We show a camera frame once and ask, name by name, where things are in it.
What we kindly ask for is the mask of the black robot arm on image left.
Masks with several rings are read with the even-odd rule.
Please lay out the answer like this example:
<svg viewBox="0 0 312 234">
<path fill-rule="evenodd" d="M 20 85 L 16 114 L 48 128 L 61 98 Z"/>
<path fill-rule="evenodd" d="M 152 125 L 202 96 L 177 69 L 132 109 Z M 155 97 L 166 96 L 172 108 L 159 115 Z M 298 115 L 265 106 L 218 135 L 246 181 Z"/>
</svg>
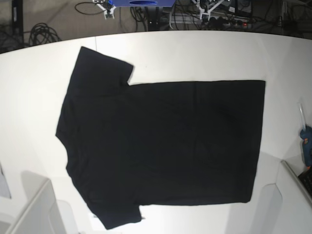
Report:
<svg viewBox="0 0 312 234">
<path fill-rule="evenodd" d="M 93 0 L 92 2 L 102 10 L 105 19 L 115 18 L 114 11 L 116 6 L 112 0 Z"/>
</svg>

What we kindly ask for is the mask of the black robot arm on image right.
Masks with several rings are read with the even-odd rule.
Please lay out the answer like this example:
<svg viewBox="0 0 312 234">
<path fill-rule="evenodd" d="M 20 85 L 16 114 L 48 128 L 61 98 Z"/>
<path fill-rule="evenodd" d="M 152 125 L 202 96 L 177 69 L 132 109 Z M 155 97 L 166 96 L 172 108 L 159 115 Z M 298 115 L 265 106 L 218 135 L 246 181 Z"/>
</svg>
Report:
<svg viewBox="0 0 312 234">
<path fill-rule="evenodd" d="M 191 0 L 199 10 L 199 19 L 202 20 L 211 17 L 211 13 L 221 5 L 225 0 Z"/>
</svg>

